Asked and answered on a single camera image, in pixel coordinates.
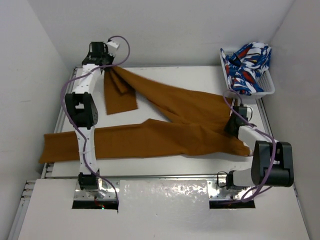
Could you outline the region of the brown trousers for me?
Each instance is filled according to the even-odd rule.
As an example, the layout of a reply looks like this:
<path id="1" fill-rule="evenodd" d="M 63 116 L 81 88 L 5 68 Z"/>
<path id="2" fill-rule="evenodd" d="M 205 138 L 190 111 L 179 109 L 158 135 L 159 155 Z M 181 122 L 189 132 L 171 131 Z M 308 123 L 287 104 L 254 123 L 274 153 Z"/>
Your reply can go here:
<path id="1" fill-rule="evenodd" d="M 167 121 L 147 119 L 139 124 L 97 128 L 97 159 L 250 154 L 241 140 L 224 130 L 230 117 L 230 98 L 166 85 L 121 67 L 105 73 L 108 115 L 136 110 L 136 93 L 152 103 Z"/>

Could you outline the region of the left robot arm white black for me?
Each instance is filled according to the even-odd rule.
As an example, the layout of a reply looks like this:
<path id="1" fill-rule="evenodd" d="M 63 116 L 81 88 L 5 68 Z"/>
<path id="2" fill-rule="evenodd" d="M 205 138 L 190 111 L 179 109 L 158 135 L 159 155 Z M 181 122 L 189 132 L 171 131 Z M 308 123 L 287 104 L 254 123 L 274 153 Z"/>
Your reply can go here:
<path id="1" fill-rule="evenodd" d="M 82 73 L 76 77 L 74 90 L 65 94 L 64 103 L 70 123 L 77 138 L 80 168 L 78 184 L 82 191 L 99 189 L 100 169 L 95 152 L 95 126 L 99 114 L 93 99 L 93 91 L 106 65 L 113 62 L 108 46 L 104 42 L 91 42 L 89 50 L 82 61 Z"/>

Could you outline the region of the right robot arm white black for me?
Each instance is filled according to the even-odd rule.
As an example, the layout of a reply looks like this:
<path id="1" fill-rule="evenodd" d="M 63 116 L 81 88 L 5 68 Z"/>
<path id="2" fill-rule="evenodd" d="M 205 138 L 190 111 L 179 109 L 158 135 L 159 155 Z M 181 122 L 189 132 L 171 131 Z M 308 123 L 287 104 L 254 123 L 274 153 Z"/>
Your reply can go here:
<path id="1" fill-rule="evenodd" d="M 262 132 L 247 118 L 247 107 L 243 104 L 233 106 L 232 114 L 224 131 L 242 141 L 252 151 L 251 167 L 245 170 L 231 170 L 226 173 L 225 184 L 216 183 L 227 190 L 242 190 L 246 187 L 264 186 L 291 187 L 294 183 L 294 164 L 292 145 L 277 141 Z"/>

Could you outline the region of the right silver arm base plate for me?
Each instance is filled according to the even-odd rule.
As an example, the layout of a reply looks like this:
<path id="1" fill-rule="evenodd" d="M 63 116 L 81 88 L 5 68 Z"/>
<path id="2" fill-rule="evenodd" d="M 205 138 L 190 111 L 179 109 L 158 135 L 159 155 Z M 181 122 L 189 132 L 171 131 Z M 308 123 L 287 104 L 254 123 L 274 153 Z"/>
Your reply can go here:
<path id="1" fill-rule="evenodd" d="M 224 182 L 217 184 L 216 180 L 207 181 L 208 197 L 212 201 L 237 201 L 250 189 L 250 187 L 240 187 L 238 189 L 227 189 L 222 187 Z"/>

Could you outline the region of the left silver arm base plate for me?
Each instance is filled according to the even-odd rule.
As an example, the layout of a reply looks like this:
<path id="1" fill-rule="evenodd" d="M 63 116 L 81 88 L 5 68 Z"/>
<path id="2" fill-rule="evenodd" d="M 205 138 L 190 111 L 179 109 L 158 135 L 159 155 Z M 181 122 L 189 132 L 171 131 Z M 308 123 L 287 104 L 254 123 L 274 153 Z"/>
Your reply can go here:
<path id="1" fill-rule="evenodd" d="M 114 188 L 105 180 L 98 179 L 97 188 L 92 190 L 81 190 L 79 182 L 76 183 L 73 196 L 74 201 L 115 201 L 116 194 Z"/>

